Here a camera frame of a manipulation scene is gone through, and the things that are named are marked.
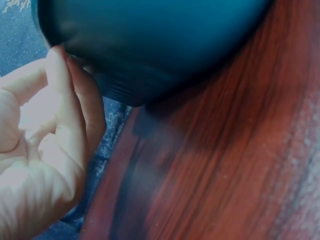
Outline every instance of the black hair dryer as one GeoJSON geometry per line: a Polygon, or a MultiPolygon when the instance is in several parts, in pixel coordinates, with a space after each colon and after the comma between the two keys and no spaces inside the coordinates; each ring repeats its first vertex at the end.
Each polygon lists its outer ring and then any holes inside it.
{"type": "Polygon", "coordinates": [[[269,0],[31,0],[49,46],[95,69],[102,95],[141,106],[230,52],[269,0]]]}

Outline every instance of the hand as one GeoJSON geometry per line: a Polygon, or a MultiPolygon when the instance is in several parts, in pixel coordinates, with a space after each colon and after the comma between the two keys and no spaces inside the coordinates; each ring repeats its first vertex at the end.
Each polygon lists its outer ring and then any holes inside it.
{"type": "Polygon", "coordinates": [[[97,86],[61,47],[0,78],[0,239],[31,239],[74,207],[105,130],[97,86]],[[42,122],[21,129],[21,107],[42,89],[51,117],[33,109],[42,122]]]}

